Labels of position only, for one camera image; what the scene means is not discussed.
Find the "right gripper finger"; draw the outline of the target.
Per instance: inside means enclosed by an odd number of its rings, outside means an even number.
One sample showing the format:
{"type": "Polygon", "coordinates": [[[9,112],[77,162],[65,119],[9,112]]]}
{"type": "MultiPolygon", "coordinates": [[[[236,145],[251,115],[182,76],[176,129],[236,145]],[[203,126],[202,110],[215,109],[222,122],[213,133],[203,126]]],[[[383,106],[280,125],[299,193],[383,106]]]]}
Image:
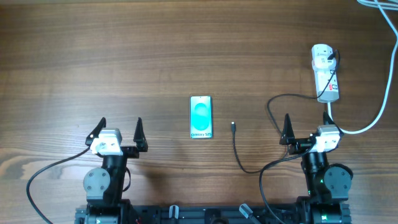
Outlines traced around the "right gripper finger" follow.
{"type": "Polygon", "coordinates": [[[285,115],[284,128],[283,128],[283,131],[281,133],[279,144],[280,145],[290,145],[290,144],[293,144],[294,141],[295,141],[295,135],[294,135],[294,131],[293,131],[293,128],[292,128],[292,123],[291,123],[291,120],[290,120],[290,116],[287,113],[285,115]]]}
{"type": "Polygon", "coordinates": [[[338,127],[337,124],[335,124],[335,122],[332,120],[332,118],[326,111],[323,112],[323,124],[324,125],[334,125],[337,128],[337,130],[339,131],[339,135],[340,136],[344,135],[344,132],[338,127]]]}

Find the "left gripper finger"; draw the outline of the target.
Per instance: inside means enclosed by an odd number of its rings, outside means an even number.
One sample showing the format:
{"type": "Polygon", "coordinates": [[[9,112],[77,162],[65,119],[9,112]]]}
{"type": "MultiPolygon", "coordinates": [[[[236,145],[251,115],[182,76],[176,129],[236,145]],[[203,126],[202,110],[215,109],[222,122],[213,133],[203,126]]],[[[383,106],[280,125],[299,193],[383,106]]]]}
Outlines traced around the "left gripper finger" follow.
{"type": "Polygon", "coordinates": [[[102,117],[97,126],[92,130],[92,132],[89,133],[89,135],[87,135],[85,144],[87,146],[90,146],[93,143],[93,140],[99,137],[100,131],[105,127],[106,127],[106,118],[102,117]]]}
{"type": "Polygon", "coordinates": [[[142,119],[138,117],[133,141],[136,143],[137,150],[140,152],[148,151],[148,143],[144,134],[142,119]]]}

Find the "Galaxy S25 smartphone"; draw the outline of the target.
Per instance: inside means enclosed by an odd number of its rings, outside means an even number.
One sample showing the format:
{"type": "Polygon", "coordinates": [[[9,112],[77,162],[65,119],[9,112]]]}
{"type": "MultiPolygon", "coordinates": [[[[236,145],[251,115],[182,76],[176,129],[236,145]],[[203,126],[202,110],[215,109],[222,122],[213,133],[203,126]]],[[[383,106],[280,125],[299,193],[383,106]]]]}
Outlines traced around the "Galaxy S25 smartphone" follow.
{"type": "Polygon", "coordinates": [[[211,96],[190,97],[190,137],[192,139],[213,137],[211,96]]]}

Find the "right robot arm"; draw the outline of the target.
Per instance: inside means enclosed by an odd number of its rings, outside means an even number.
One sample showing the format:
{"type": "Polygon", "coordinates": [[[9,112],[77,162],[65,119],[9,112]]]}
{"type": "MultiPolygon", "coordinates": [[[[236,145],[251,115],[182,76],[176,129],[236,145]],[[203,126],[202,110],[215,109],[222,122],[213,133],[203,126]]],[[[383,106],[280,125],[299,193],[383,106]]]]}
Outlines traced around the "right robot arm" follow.
{"type": "Polygon", "coordinates": [[[323,114],[323,124],[307,138],[296,138],[290,116],[285,115],[279,144],[288,147],[290,155],[302,158],[308,196],[298,197],[295,203],[297,223],[352,222],[348,200],[353,171],[339,163],[330,164],[327,154],[338,148],[343,131],[328,113],[323,114]]]}

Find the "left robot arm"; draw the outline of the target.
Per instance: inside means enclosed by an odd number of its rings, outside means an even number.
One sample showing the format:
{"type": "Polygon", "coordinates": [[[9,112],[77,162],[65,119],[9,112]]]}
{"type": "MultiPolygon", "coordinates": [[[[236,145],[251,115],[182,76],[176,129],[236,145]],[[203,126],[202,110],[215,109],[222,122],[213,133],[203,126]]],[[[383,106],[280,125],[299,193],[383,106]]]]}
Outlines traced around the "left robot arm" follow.
{"type": "Polygon", "coordinates": [[[86,137],[85,144],[92,153],[103,159],[100,168],[90,170],[83,179],[87,206],[77,210],[75,223],[140,223],[140,215],[129,199],[122,194],[130,184],[124,186],[128,159],[138,159],[140,152],[148,151],[148,143],[139,118],[133,137],[133,146],[122,146],[122,135],[118,128],[107,128],[106,118],[86,137]]]}

